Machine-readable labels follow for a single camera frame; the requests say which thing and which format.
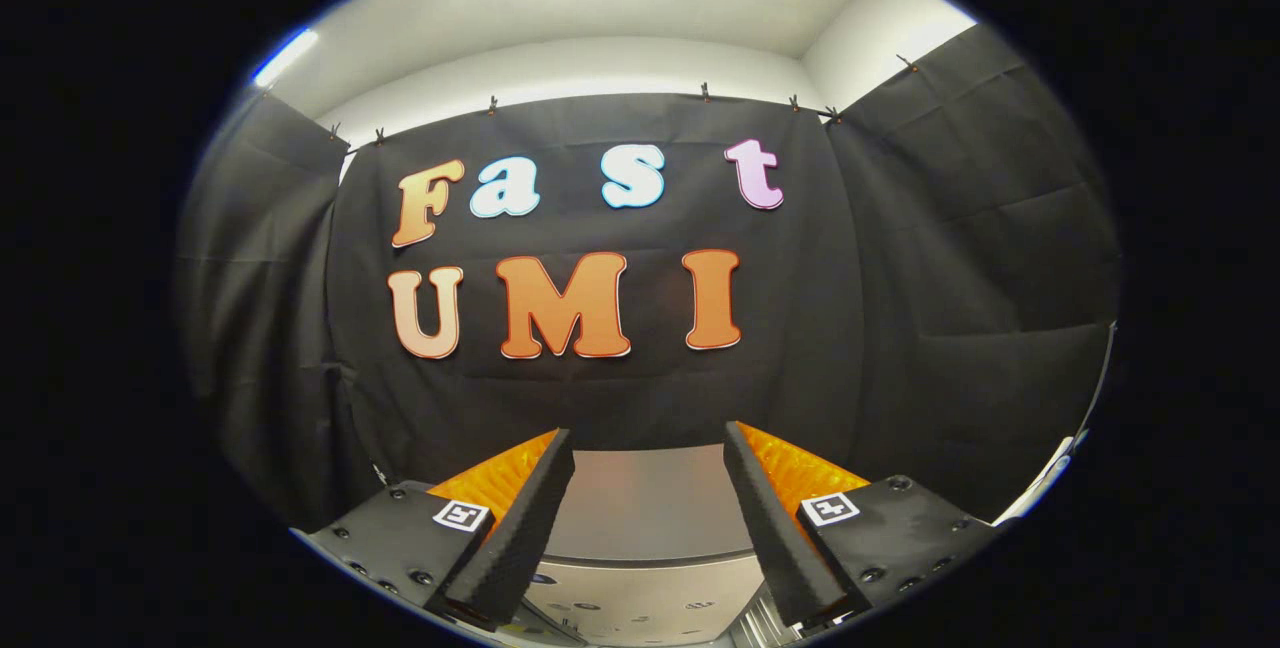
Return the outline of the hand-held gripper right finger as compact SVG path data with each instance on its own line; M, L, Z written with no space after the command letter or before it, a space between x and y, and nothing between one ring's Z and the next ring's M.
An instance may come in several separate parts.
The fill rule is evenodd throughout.
M1004 533L913 478L869 482L746 423L726 424L723 461L776 611L805 630L883 612Z

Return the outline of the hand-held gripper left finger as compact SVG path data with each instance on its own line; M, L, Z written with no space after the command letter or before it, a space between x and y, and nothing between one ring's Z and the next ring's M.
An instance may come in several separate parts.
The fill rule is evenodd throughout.
M434 487L389 483L326 526L292 533L420 613L497 629L524 603L573 473L572 434L558 428Z

